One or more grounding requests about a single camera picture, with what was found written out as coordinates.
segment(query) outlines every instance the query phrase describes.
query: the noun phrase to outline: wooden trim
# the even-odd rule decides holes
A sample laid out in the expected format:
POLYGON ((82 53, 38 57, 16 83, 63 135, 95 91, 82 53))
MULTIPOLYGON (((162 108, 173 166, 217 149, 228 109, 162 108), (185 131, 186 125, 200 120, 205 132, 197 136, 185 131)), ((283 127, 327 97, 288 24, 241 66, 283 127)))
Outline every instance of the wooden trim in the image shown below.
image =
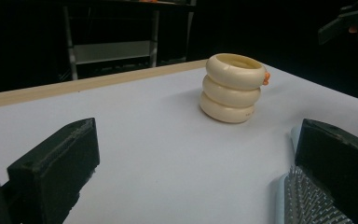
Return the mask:
POLYGON ((142 78, 158 77, 178 72, 184 72, 192 69, 202 68, 205 66, 205 64, 206 60, 200 60, 190 63, 178 63, 173 65, 147 68, 103 77, 91 77, 15 91, 3 91, 0 92, 0 106, 13 105, 43 99, 51 96, 63 95, 70 92, 90 90, 94 88, 129 82, 142 78))

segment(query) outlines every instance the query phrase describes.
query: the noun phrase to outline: white table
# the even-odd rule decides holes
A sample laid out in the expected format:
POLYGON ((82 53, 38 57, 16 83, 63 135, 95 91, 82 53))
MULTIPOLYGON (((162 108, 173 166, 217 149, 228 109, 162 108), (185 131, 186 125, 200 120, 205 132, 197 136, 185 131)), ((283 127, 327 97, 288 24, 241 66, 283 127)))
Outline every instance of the white table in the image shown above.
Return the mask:
POLYGON ((294 162, 292 127, 316 119, 358 136, 358 99, 266 65, 270 84, 255 114, 227 124, 199 107, 204 63, 167 76, 169 66, 133 72, 114 85, 106 80, 120 75, 34 88, 29 98, 27 90, 1 93, 1 185, 14 160, 93 117, 101 164, 65 223, 273 223, 277 180, 294 162), (96 80, 105 82, 84 86, 96 80), (65 85, 81 88, 65 93, 65 85), (37 95, 49 90, 56 93, 37 95))

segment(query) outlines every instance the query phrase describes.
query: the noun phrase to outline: stacked roller wheel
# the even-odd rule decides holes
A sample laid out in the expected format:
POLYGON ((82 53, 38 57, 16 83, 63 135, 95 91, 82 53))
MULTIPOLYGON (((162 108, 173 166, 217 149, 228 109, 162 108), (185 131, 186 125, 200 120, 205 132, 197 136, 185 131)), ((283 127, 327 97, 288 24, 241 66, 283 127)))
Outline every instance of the stacked roller wheel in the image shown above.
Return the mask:
POLYGON ((258 61, 236 54, 216 54, 206 63, 200 107, 214 119, 228 123, 248 120, 255 112, 260 86, 269 73, 258 61))

